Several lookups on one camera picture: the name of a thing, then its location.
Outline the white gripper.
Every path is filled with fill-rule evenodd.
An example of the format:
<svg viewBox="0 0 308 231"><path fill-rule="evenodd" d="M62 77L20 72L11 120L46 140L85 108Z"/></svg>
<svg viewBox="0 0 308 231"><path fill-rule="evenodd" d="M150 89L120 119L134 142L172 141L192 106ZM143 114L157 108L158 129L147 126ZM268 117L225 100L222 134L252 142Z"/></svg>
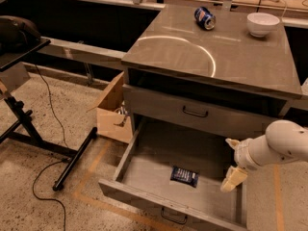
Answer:
<svg viewBox="0 0 308 231"><path fill-rule="evenodd" d="M227 138L225 141L235 150L234 159L239 166L230 167L221 183L220 190L223 193L230 193L246 180L246 169L256 170L262 165L261 156L264 139L258 137L256 139L238 141Z"/></svg>

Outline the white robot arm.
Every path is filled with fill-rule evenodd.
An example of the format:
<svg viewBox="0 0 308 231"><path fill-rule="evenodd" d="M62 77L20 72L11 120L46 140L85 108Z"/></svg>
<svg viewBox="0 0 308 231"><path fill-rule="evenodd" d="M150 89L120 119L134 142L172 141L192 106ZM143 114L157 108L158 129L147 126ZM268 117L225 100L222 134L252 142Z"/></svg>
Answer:
<svg viewBox="0 0 308 231"><path fill-rule="evenodd" d="M276 120L255 139L225 141L234 150L236 166L227 170L220 186L223 193L233 191L259 167L308 162L308 129L289 120Z"/></svg>

